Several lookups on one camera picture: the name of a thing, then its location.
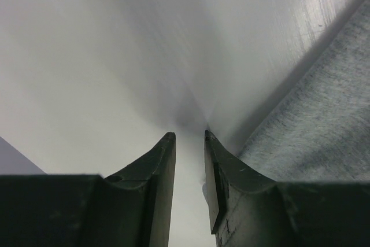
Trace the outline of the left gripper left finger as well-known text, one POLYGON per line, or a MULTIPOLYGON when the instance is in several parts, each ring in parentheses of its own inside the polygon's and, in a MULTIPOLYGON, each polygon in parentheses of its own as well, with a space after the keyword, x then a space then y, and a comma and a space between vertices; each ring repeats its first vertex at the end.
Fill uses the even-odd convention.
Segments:
POLYGON ((1 176, 2 246, 167 246, 176 162, 169 132, 118 172, 1 176))

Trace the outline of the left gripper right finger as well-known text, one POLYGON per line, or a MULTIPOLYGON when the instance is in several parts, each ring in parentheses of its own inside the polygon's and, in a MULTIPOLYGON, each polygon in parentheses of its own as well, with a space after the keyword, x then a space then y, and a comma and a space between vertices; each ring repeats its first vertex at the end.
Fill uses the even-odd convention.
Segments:
POLYGON ((277 182, 204 135, 217 246, 368 246, 369 183, 277 182))

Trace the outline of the grey t-shirt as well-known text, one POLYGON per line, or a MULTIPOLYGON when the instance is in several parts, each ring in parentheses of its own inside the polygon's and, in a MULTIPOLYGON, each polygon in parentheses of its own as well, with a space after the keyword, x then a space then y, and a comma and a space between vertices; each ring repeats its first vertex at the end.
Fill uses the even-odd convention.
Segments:
POLYGON ((274 180, 369 180, 368 1, 239 157, 274 180))

